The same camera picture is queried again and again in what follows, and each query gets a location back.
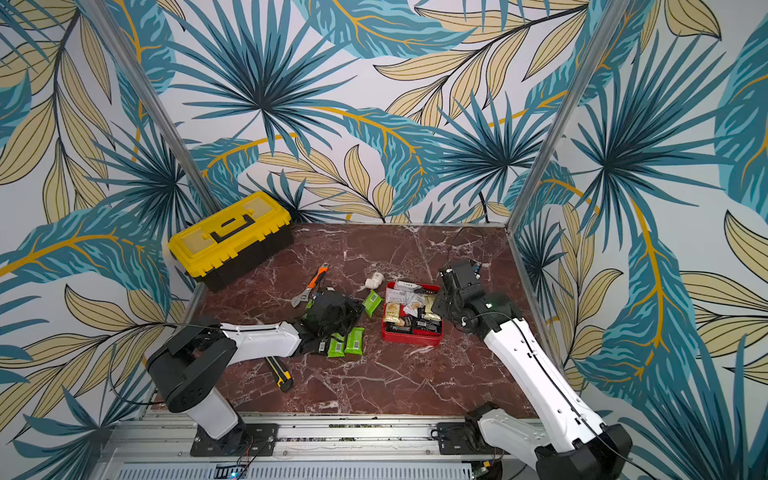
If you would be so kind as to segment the white drycake cookie packet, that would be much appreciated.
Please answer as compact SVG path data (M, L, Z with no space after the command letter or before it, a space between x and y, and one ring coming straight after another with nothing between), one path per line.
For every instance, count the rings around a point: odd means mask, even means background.
M403 305L403 313L408 316L420 318L424 312L425 305L420 301L413 301Z

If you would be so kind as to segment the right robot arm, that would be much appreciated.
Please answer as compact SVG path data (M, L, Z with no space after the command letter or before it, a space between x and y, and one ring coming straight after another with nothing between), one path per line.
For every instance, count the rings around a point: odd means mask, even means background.
M500 407L470 418L484 443L524 462L541 479L617 479L633 446L626 429L608 425L565 380L519 308L502 292L485 291L479 265L464 260L439 272L435 312L477 336L503 363L534 408L540 427Z

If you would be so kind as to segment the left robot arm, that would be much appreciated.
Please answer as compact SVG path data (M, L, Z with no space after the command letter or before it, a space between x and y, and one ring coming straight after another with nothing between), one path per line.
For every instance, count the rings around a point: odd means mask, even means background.
M201 317L181 326L150 356L146 368L170 412L187 415L206 439L238 440L244 423L216 388L225 370L251 360L315 352L347 334L363 311L361 300L323 289L288 321L237 325Z

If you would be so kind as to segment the green cookie packet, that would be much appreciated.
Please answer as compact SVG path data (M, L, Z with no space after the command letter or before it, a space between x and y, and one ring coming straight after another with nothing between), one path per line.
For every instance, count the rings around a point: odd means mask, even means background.
M342 358L345 356L345 339L332 337L328 346L328 358Z
M367 315L371 318L375 316L375 312L382 304L383 298L374 290L370 290L368 296L363 302L363 307Z
M353 328L347 335L344 347L346 355L363 354L363 337L365 329L363 327Z

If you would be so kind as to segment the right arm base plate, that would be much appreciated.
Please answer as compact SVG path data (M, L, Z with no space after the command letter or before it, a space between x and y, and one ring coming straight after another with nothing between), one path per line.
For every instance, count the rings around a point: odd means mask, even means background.
M506 455L503 449L492 447L480 435L479 428L466 422L440 422L430 437L438 442L441 455Z

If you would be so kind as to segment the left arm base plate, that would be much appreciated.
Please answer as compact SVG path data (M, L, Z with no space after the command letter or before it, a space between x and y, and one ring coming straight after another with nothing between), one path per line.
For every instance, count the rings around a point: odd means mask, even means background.
M274 451L278 429L276 423L240 423L216 440L198 426L190 455L200 458L241 457L249 452L250 456L269 457Z

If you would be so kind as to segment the white plastic pipe elbow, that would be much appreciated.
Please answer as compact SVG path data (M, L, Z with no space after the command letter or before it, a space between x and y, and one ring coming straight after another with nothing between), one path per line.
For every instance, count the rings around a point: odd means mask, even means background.
M365 287L370 290L376 290L383 283L384 283L384 275L380 272L375 272L365 280Z

